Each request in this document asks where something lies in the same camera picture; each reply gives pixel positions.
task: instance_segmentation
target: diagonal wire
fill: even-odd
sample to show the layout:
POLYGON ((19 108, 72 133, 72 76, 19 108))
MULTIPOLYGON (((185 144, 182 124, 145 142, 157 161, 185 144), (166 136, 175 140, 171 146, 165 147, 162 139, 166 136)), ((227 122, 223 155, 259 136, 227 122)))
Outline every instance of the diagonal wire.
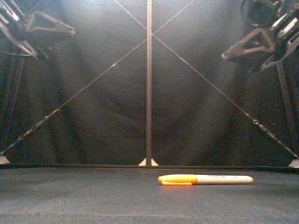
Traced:
POLYGON ((129 55, 139 48, 139 46, 146 42, 146 40, 117 61, 117 63, 89 83, 89 85, 26 131, 26 133, 19 136, 18 140, 7 146, 7 148, 0 152, 0 156, 6 154, 8 150, 11 150, 16 144, 19 144, 38 128, 43 125, 43 123, 62 110, 62 108, 90 88, 90 86, 98 81, 98 79, 118 65, 121 61, 123 61, 129 55))
MULTIPOLYGON (((174 15, 174 17, 166 22, 166 24, 159 28, 159 30, 155 32, 158 33, 162 28, 174 20, 174 18, 183 12, 183 10, 195 2, 193 0, 187 6, 174 15)), ((131 18, 145 27, 143 23, 135 18, 133 13, 126 9, 126 7, 119 3, 118 0, 115 0, 115 3, 119 5, 119 7, 127 12, 127 14, 131 16, 131 18)), ((18 140, 14 141, 11 145, 6 147, 6 149, 0 152, 0 156, 6 154, 8 150, 11 150, 16 144, 19 144, 43 125, 43 123, 62 110, 62 108, 87 90, 87 88, 98 81, 98 79, 118 65, 118 63, 126 59, 126 57, 139 48, 139 46, 147 41, 147 39, 117 61, 117 63, 90 82, 90 84, 26 131, 23 135, 19 136, 18 140)))
MULTIPOLYGON (((115 0, 122 9, 127 12, 127 14, 133 17, 133 19, 143 26, 142 22, 135 18, 133 13, 126 9, 126 7, 115 0)), ((163 44, 163 46, 174 53, 174 55, 181 59, 181 61, 190 67, 190 69, 205 79, 205 81, 214 87, 214 89, 223 95, 223 97, 230 101, 230 103, 238 108, 238 110, 251 119, 253 123, 258 125, 258 127, 266 132, 266 134, 275 139, 275 141, 283 146, 283 148, 294 155, 295 158, 299 156, 294 153, 294 151, 286 146, 286 144, 277 138, 275 134, 269 130, 269 128, 259 123, 258 119, 255 119, 247 111, 235 103, 235 101, 225 94, 221 88, 211 82, 210 79, 198 71, 198 69, 187 62, 187 60, 179 55, 179 53, 155 36, 155 34, 171 23, 171 21, 183 13, 183 11, 189 8, 189 6, 195 2, 193 0, 182 10, 171 17, 171 19, 163 24, 163 26, 153 33, 154 37, 163 44)))

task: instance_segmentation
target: orange marker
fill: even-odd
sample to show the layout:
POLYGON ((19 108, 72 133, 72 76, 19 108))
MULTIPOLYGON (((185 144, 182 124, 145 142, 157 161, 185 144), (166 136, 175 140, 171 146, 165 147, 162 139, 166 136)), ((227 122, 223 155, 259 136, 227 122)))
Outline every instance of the orange marker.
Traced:
POLYGON ((193 186, 193 185, 249 185, 254 183, 250 176, 221 176, 173 174, 159 177, 163 186, 193 186))

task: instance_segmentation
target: robotic arm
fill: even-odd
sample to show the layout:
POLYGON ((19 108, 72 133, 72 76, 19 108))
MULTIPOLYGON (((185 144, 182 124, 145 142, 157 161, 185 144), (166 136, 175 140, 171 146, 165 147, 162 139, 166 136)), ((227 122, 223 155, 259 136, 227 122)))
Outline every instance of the robotic arm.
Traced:
POLYGON ((74 28, 42 11, 24 14, 15 0, 0 0, 0 38, 12 43, 36 59, 48 58, 50 46, 71 38, 74 28))
POLYGON ((299 45, 299 3, 273 23, 258 27, 223 54, 225 60, 250 66, 259 72, 281 62, 299 45))

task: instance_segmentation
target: pole base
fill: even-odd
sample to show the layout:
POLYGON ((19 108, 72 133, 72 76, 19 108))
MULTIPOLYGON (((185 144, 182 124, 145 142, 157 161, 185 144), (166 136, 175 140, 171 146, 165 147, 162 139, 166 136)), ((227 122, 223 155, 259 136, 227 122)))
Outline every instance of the pole base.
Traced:
POLYGON ((0 165, 10 164, 10 161, 6 156, 0 156, 0 165))
POLYGON ((295 159, 289 166, 293 168, 299 168, 299 159, 295 159))

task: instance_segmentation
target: diagonal cable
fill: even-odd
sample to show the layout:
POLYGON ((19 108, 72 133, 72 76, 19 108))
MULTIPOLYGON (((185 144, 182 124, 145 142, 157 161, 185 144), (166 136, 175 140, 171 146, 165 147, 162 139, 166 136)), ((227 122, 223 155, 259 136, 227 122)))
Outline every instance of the diagonal cable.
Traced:
MULTIPOLYGON (((135 18, 133 13, 126 9, 126 7, 115 0, 122 9, 127 12, 127 14, 133 17, 133 19, 143 26, 142 22, 135 18)), ((157 40, 163 44, 163 46, 174 53, 174 55, 181 59, 181 61, 190 67, 190 69, 205 79, 205 81, 214 87, 214 89, 223 95, 223 97, 230 101, 230 103, 238 108, 238 110, 251 119, 253 123, 258 125, 258 127, 266 132, 266 134, 275 139, 275 141, 283 146, 283 148, 294 155, 295 158, 299 156, 294 153, 294 151, 286 146, 286 144, 277 138, 275 134, 270 131, 270 129, 259 123, 258 119, 255 119, 247 111, 235 103, 235 101, 225 94, 221 88, 211 82, 211 80, 198 71, 198 69, 187 62, 187 60, 179 55, 179 53, 155 36, 155 34, 173 22, 173 20, 183 13, 183 11, 189 8, 189 6, 195 2, 193 0, 182 10, 171 17, 171 19, 161 26, 161 28, 153 33, 157 40)))

